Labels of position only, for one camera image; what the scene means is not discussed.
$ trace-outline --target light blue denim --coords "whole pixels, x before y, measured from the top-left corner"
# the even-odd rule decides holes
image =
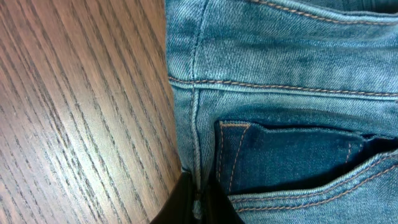
[[[199,192],[216,178],[245,223],[398,223],[398,1],[165,8],[178,153]]]

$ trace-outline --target jeans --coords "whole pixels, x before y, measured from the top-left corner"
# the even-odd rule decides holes
[[[165,7],[178,153],[198,193],[216,179],[246,223],[398,223],[397,1]]]

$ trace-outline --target wooden table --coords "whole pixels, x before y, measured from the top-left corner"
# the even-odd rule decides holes
[[[149,223],[180,175],[163,0],[0,0],[0,223]]]

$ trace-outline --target black object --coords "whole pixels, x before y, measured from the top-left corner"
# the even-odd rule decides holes
[[[198,220],[193,217],[193,182],[189,173],[182,173],[169,199],[153,219],[151,224],[175,223],[196,224]],[[243,221],[235,212],[231,202],[224,194],[217,180],[211,179],[201,197],[204,206],[203,224],[242,224]]]

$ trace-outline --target denim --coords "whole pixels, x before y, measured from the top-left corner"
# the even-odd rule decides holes
[[[398,223],[397,1],[165,9],[178,153],[199,193],[216,178],[246,223]]]

